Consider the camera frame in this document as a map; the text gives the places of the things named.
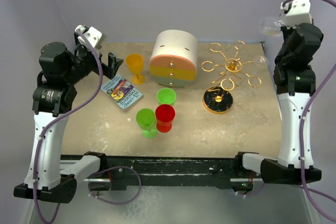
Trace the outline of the clear round wine glass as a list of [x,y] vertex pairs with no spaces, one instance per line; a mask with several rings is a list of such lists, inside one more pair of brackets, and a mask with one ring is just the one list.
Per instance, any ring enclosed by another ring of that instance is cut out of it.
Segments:
[[258,24],[258,31],[267,36],[279,37],[282,34],[281,28],[286,27],[286,23],[278,17],[262,18]]

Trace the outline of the clear ribbed flute glass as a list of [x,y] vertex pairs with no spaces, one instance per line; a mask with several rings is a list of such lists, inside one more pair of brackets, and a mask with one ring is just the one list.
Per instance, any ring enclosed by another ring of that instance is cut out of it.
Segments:
[[240,91],[249,94],[262,84],[262,74],[268,68],[269,61],[265,56],[254,56],[252,60],[243,64]]

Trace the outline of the gold wine glass rack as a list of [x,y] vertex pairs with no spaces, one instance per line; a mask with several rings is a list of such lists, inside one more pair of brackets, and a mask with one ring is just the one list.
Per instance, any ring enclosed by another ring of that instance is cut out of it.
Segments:
[[245,42],[238,40],[234,42],[233,47],[236,50],[235,55],[229,57],[224,54],[220,43],[211,43],[210,51],[221,54],[224,62],[220,64],[206,60],[201,64],[201,69],[204,72],[213,72],[217,68],[222,68],[219,78],[211,82],[211,87],[204,92],[202,98],[205,109],[213,114],[224,114],[232,108],[234,98],[231,92],[238,87],[238,82],[243,79],[241,74],[243,64],[250,61],[242,61],[239,57],[239,52],[246,48]]

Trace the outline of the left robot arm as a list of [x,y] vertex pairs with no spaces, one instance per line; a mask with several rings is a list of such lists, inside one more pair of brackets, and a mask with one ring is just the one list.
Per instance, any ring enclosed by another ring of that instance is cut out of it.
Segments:
[[29,170],[24,182],[14,188],[18,198],[67,204],[77,186],[93,174],[104,177],[108,172],[103,153],[87,152],[75,164],[60,169],[64,132],[77,95],[75,85],[90,73],[100,79],[113,78],[123,61],[110,54],[108,62],[99,53],[104,34],[93,27],[75,29],[74,52],[61,42],[44,45],[40,51],[41,72],[33,93],[35,135]]

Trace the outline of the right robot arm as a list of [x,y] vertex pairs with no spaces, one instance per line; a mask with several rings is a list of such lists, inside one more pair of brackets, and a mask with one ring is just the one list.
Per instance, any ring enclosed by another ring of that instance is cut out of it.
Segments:
[[275,58],[274,83],[281,112],[281,147],[276,159],[238,152],[233,170],[238,177],[258,173],[269,184],[302,185],[320,181],[310,147],[310,112],[316,75],[310,66],[323,33],[313,24],[281,28],[283,44]]

